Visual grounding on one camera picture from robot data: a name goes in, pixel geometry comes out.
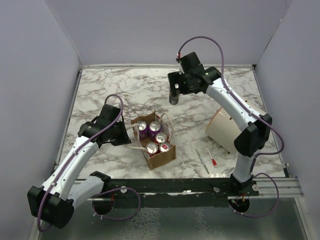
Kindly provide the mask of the white cylindrical container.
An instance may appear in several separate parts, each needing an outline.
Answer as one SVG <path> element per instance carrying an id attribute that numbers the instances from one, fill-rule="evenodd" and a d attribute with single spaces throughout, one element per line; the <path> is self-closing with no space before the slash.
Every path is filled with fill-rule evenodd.
<path id="1" fill-rule="evenodd" d="M 220 107 L 210 120 L 205 133 L 231 154 L 236 154 L 234 140 L 241 134 L 230 115 Z"/>

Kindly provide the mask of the red white marker pen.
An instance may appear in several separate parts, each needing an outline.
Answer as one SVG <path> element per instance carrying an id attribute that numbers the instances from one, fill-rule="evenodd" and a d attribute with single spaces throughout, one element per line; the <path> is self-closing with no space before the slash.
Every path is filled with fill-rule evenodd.
<path id="1" fill-rule="evenodd" d="M 213 157 L 213 155 L 212 155 L 212 153 L 211 153 L 211 151 L 210 151 L 210 149 L 209 149 L 208 146 L 206 146 L 206 150 L 207 150 L 208 155 L 209 155 L 209 157 L 210 157 L 210 159 L 211 159 L 211 161 L 212 161 L 213 167 L 214 167 L 214 168 L 217 168 L 217 167 L 218 167 L 218 164 L 217 164 L 216 160 L 214 159 L 214 157 Z"/>

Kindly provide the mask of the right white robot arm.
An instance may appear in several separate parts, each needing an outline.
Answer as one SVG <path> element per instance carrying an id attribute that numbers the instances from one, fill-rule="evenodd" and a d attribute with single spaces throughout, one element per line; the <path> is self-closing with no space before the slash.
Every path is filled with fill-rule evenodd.
<path id="1" fill-rule="evenodd" d="M 170 104 L 176 105 L 180 95 L 202 92 L 214 99 L 234 120 L 240 134 L 233 142 L 237 160 L 231 175 L 234 180 L 230 182 L 229 189 L 236 196 L 242 195 L 252 178 L 254 157 L 269 139 L 272 117 L 267 113 L 261 115 L 240 99 L 215 67 L 196 67 L 187 73 L 171 72 L 167 77 Z"/>

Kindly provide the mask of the red cola can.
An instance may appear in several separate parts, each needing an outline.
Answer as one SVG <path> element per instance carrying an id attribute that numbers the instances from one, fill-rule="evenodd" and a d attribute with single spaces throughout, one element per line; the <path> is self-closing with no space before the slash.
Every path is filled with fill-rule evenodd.
<path id="1" fill-rule="evenodd" d="M 159 132 L 155 135 L 155 142 L 157 144 L 165 143 L 168 140 L 168 136 L 164 132 Z"/>

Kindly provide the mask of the purple soda can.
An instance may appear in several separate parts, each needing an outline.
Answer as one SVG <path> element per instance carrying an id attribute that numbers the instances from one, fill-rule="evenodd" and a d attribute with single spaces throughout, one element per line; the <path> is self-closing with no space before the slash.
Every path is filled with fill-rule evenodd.
<path id="1" fill-rule="evenodd" d="M 138 124 L 138 133 L 139 133 L 139 139 L 145 140 L 148 138 L 148 124 L 144 120 L 138 120 L 136 122 Z"/>
<path id="2" fill-rule="evenodd" d="M 158 121 L 152 121 L 148 125 L 148 133 L 151 138 L 154 138 L 161 131 L 162 131 L 162 125 Z"/>

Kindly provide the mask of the brown canvas bag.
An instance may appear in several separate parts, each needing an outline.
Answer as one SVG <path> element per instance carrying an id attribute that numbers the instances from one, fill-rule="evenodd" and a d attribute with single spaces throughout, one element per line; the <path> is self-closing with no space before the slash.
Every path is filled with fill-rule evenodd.
<path id="1" fill-rule="evenodd" d="M 137 150 L 142 151 L 150 170 L 176 159 L 176 145 L 172 142 L 174 124 L 169 113 L 158 115 L 155 111 L 130 121 L 137 140 Z"/>

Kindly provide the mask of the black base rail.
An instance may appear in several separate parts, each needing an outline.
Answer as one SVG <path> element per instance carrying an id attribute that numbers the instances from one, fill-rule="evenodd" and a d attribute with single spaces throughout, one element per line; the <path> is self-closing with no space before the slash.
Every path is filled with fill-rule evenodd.
<path id="1" fill-rule="evenodd" d="M 142 208 L 227 208 L 229 197 L 258 196 L 256 184 L 230 178 L 109 179 L 96 197 L 108 199 L 116 209 L 134 208 L 138 200 Z"/>

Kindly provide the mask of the black beverage can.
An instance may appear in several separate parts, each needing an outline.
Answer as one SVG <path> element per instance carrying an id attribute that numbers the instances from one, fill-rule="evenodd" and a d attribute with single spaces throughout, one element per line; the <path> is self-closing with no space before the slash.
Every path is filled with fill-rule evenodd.
<path id="1" fill-rule="evenodd" d="M 171 105 L 177 105 L 179 102 L 180 91 L 178 88 L 170 88 L 169 90 L 169 103 Z"/>

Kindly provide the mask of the silver red beverage can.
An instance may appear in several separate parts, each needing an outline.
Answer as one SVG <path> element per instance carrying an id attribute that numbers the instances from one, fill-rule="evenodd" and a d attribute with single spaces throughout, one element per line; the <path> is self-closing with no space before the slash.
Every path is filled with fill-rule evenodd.
<path id="1" fill-rule="evenodd" d="M 169 142 L 163 142 L 159 145 L 159 151 L 161 153 L 168 152 L 172 148 L 172 145 Z"/>

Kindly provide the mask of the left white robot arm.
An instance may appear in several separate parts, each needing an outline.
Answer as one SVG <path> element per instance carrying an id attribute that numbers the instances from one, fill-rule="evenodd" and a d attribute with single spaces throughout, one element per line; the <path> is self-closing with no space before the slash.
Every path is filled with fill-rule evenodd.
<path id="1" fill-rule="evenodd" d="M 37 228 L 44 232 L 42 223 L 64 228 L 74 211 L 90 197 L 106 197 L 111 190 L 109 176 L 94 172 L 80 185 L 74 182 L 88 160 L 103 144 L 121 146 L 131 143 L 123 121 L 110 122 L 98 119 L 80 127 L 78 137 L 58 168 L 40 187 L 32 186 L 27 192 L 31 214 L 37 218 Z"/>

